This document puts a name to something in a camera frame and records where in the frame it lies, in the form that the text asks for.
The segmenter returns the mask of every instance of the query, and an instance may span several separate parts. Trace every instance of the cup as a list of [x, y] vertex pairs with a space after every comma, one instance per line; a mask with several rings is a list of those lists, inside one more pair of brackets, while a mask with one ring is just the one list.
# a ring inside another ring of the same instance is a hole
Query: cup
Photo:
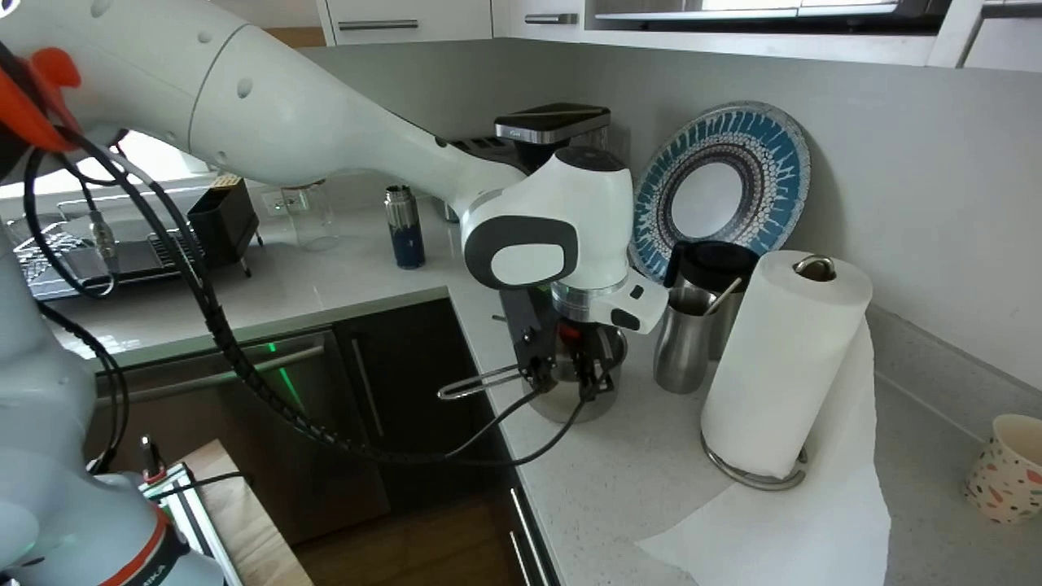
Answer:
[[655, 346], [655, 380], [664, 390], [690, 394], [711, 370], [711, 294], [702, 286], [672, 288]]
[[1002, 414], [984, 446], [970, 500], [996, 524], [1015, 524], [1042, 512], [1042, 420]]

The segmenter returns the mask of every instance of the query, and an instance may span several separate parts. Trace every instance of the can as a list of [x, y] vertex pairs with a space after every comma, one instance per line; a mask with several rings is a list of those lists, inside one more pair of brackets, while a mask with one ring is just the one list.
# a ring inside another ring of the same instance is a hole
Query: can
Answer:
[[409, 185], [387, 185], [384, 214], [387, 214], [393, 263], [399, 267], [422, 267], [426, 261], [426, 254], [424, 254], [424, 233], [422, 233], [422, 214], [417, 214], [413, 193]]

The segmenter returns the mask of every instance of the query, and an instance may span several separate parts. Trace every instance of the white wall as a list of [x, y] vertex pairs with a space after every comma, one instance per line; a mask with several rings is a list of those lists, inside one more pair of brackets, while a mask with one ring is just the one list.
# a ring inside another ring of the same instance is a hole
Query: white wall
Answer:
[[580, 87], [635, 173], [724, 100], [768, 100], [813, 144], [796, 246], [867, 267], [876, 304], [1042, 386], [1042, 76], [582, 50]]

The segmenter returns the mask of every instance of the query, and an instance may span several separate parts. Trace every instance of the blue patterned plate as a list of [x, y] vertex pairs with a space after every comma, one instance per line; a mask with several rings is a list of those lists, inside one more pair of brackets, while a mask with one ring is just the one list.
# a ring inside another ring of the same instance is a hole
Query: blue patterned plate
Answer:
[[632, 263], [661, 280], [684, 237], [782, 246], [810, 189], [806, 131], [780, 108], [737, 100], [703, 109], [651, 159], [635, 194]]

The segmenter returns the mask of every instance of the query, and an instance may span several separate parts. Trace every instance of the cabinet handle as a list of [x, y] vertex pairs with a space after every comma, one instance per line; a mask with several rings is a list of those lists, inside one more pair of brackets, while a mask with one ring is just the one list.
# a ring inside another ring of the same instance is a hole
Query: cabinet handle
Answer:
[[[326, 346], [309, 346], [304, 352], [291, 352], [291, 356], [276, 356], [270, 362], [258, 362], [256, 370], [273, 370], [273, 367], [288, 367], [308, 359], [326, 356]], [[174, 380], [174, 384], [152, 384], [152, 386], [136, 386], [135, 400], [149, 400], [149, 398], [164, 398], [164, 394], [183, 394], [183, 390], [195, 390], [195, 386], [220, 386], [236, 380], [239, 370], [216, 370], [216, 375], [201, 375], [201, 377], [189, 377], [189, 380]]]
[[516, 503], [516, 515], [519, 515], [526, 544], [527, 544], [527, 549], [530, 549], [534, 569], [542, 574], [542, 584], [550, 584], [550, 575], [546, 575], [546, 569], [544, 569], [544, 559], [542, 559], [542, 549], [538, 549], [538, 544], [534, 544], [534, 535], [530, 535], [530, 526], [527, 526], [527, 515], [526, 515], [526, 507], [520, 507], [519, 487], [511, 487], [511, 503]]
[[362, 346], [359, 346], [359, 337], [350, 337], [350, 342], [352, 342], [352, 359], [356, 359], [356, 367], [359, 367], [359, 377], [362, 377], [362, 394], [365, 394], [371, 424], [379, 431], [379, 438], [384, 438], [384, 420], [383, 420], [383, 411], [379, 411], [379, 398], [371, 394], [371, 380], [368, 380], [368, 367], [365, 367], [365, 359], [362, 359]]
[[516, 559], [519, 559], [520, 578], [526, 578], [526, 586], [530, 586], [530, 575], [527, 575], [527, 563], [526, 563], [526, 554], [520, 554], [519, 535], [516, 535], [516, 531], [507, 531], [507, 538], [511, 538], [511, 549], [516, 549]]
[[339, 32], [422, 28], [422, 18], [339, 18]]
[[526, 13], [530, 26], [578, 26], [580, 13]]

